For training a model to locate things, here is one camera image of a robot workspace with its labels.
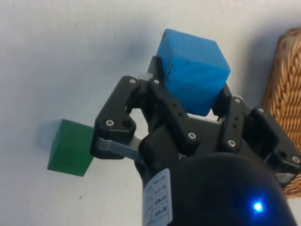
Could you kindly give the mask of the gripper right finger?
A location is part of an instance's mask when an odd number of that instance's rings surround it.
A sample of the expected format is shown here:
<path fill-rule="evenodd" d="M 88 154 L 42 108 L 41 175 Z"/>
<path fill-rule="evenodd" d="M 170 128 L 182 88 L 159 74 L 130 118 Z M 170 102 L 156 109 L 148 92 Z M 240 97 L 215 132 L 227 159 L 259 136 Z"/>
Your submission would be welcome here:
<path fill-rule="evenodd" d="M 224 85 L 212 111 L 222 125 L 221 144 L 228 152 L 265 164 L 282 187 L 300 174 L 299 151 L 265 107 L 250 109 Z"/>

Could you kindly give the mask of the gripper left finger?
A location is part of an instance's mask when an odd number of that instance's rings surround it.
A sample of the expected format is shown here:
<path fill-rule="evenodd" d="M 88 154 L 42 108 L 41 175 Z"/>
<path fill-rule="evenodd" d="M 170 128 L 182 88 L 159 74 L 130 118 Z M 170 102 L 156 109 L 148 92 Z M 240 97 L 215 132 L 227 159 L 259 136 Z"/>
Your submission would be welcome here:
<path fill-rule="evenodd" d="M 193 155 L 201 144 L 200 130 L 163 83 L 163 64 L 154 56 L 147 80 L 123 76 L 95 120 L 90 153 L 99 159 L 133 159 L 139 163 L 170 163 Z M 148 124 L 143 140 L 134 136 L 133 109 Z"/>

